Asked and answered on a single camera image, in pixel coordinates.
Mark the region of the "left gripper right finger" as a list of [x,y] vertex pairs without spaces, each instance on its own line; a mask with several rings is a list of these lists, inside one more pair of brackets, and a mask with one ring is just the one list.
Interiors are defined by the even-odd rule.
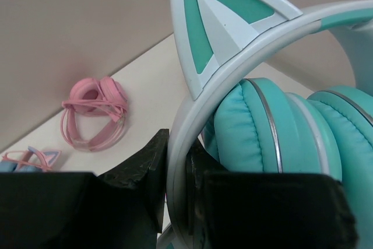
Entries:
[[196,141],[186,156],[193,248],[356,248],[342,185],[321,174],[226,170]]

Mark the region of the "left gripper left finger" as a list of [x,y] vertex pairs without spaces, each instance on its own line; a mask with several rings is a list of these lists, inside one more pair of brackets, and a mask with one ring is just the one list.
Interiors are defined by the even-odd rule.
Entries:
[[169,131],[100,176],[2,173],[2,248],[155,248]]

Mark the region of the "teal cat ear headphones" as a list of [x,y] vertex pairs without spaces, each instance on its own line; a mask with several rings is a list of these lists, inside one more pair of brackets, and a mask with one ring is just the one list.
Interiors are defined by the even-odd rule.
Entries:
[[[323,173],[343,183],[358,248],[372,247],[372,1],[298,9],[288,0],[171,0],[175,44],[189,89],[168,144],[166,194],[173,233],[192,247],[186,158],[203,136],[230,171]],[[287,45],[329,30],[356,86],[302,98],[245,75]]]

